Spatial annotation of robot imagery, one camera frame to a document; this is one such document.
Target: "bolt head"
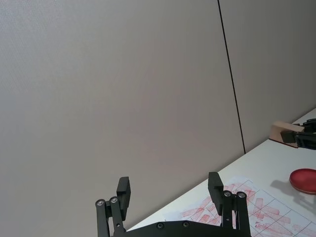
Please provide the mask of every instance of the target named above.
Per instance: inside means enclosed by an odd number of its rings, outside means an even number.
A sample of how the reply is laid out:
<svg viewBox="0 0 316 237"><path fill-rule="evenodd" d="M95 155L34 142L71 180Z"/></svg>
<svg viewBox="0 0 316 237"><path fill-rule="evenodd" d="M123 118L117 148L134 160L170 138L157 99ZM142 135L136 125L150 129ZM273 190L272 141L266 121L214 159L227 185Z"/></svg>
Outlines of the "bolt head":
<svg viewBox="0 0 316 237"><path fill-rule="evenodd" d="M189 226L189 223L187 221L183 222L183 227L188 227Z"/></svg>
<svg viewBox="0 0 316 237"><path fill-rule="evenodd" d="M244 198L246 195L244 193L238 193L238 197Z"/></svg>
<svg viewBox="0 0 316 237"><path fill-rule="evenodd" d="M104 201L103 201L103 200L100 200L100 201L98 201L98 203L97 203L98 206L102 206L103 204L104 204Z"/></svg>
<svg viewBox="0 0 316 237"><path fill-rule="evenodd" d="M230 197L230 196L231 196L231 192L224 192L224 195L225 195L226 197Z"/></svg>
<svg viewBox="0 0 316 237"><path fill-rule="evenodd" d="M111 203L116 203L118 201L118 198L117 197L114 197L111 199Z"/></svg>
<svg viewBox="0 0 316 237"><path fill-rule="evenodd" d="M163 223L159 222L159 223L157 224L157 228L158 228L158 229L161 230L161 229L163 229L163 227L164 227L164 226L163 226Z"/></svg>

